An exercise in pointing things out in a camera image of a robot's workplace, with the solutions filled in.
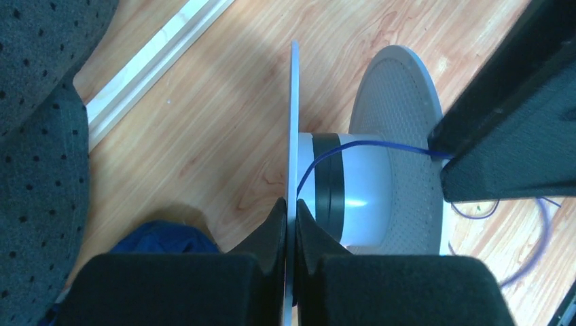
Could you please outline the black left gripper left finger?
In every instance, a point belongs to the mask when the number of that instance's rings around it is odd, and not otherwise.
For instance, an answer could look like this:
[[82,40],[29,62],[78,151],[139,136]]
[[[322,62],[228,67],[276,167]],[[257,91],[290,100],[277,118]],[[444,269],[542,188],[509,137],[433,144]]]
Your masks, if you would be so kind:
[[108,253],[79,272],[57,325],[280,325],[286,202],[227,253]]

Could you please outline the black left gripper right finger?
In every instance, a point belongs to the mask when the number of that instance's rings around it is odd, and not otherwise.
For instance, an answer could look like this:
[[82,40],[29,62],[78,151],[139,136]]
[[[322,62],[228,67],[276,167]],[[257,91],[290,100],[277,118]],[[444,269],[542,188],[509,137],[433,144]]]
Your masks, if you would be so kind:
[[353,255],[297,203],[295,283],[301,325],[512,325],[479,260]]

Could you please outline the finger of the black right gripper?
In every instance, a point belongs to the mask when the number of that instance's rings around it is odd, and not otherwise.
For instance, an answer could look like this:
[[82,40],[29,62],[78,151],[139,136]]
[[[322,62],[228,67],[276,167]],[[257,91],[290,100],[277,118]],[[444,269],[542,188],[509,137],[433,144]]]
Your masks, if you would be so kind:
[[575,196],[575,65],[441,173],[449,202]]
[[529,1],[516,23],[428,137],[430,149],[457,156],[510,111],[530,82],[575,57],[575,2]]

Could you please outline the grey plastic cable spool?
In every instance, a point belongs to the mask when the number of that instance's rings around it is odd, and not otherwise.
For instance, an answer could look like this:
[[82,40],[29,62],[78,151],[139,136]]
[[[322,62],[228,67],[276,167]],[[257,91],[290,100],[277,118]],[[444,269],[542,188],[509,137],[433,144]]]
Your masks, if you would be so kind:
[[427,142],[442,109],[414,51],[392,45],[373,57],[347,132],[302,132],[299,110],[300,53],[292,43],[283,325],[293,324],[298,200],[355,255],[447,255],[450,234],[439,180],[449,157]]

